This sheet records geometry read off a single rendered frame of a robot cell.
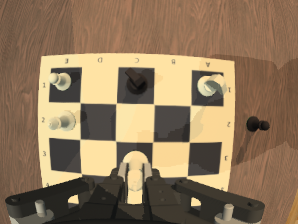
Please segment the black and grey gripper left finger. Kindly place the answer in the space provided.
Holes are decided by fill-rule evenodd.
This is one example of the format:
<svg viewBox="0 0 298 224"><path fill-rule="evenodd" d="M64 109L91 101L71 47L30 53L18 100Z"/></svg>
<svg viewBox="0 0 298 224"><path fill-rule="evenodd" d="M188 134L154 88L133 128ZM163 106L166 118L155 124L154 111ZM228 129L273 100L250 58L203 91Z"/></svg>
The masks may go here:
<svg viewBox="0 0 298 224"><path fill-rule="evenodd" d="M9 196L5 203L11 224L42 224L78 210L79 220L115 219L118 203L128 203L128 172L129 163L121 162L103 183L83 176ZM75 195L79 205L69 208L68 200Z"/></svg>

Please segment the chessboard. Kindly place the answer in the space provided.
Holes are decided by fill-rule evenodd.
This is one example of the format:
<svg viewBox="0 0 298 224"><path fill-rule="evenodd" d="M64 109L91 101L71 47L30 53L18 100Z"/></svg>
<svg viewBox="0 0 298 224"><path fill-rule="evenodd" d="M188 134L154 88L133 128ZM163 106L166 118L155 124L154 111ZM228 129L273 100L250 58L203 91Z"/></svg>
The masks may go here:
<svg viewBox="0 0 298 224"><path fill-rule="evenodd" d="M129 92L125 71L146 77L140 95ZM57 89L51 73L71 86ZM228 91L211 96L200 78L220 74ZM50 130L47 122L71 112L75 127ZM142 152L166 184L191 179L227 191L234 136L234 61L156 54L42 56L38 140L43 188L78 177L101 183L132 151Z"/></svg>

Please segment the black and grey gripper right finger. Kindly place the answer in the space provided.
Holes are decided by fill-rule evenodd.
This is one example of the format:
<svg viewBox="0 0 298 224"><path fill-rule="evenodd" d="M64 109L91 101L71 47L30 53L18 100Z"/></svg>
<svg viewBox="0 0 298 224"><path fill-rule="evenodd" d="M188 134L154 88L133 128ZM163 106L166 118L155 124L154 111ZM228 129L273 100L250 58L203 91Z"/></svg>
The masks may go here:
<svg viewBox="0 0 298 224"><path fill-rule="evenodd" d="M177 179L175 185L163 184L159 170L142 163L142 203L148 202L150 220L186 224L187 211L214 224L261 223L265 209L261 201L186 178ZM200 201L200 211L191 207L192 197Z"/></svg>

